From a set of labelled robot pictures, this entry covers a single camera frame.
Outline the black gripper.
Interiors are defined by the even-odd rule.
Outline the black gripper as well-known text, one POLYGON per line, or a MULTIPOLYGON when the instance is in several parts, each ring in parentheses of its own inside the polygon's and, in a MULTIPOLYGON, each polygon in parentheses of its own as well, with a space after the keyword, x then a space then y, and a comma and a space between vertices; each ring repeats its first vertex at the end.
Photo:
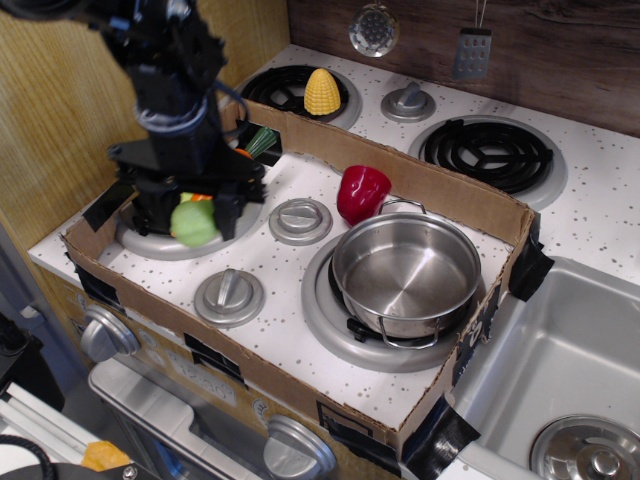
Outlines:
POLYGON ((136 226, 144 234, 169 235, 181 193, 193 192, 214 197, 214 222, 224 241, 247 233, 263 209, 264 168, 229 147, 216 114, 135 113, 147 137, 114 144, 108 154, 118 179, 138 193, 136 226))

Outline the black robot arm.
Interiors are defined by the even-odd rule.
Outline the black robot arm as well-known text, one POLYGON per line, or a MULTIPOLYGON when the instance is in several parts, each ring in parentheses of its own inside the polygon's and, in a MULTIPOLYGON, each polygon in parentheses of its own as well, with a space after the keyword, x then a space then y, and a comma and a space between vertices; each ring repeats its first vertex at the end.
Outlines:
POLYGON ((209 33, 194 1, 4 1, 2 11, 29 21, 70 20, 100 33, 129 77, 143 140, 112 145, 120 184, 136 192, 134 226, 167 234, 183 193, 210 195, 211 218, 225 240, 249 203, 265 197, 265 170, 229 144, 248 127, 226 130, 216 95, 244 99, 218 79, 224 42, 209 33))

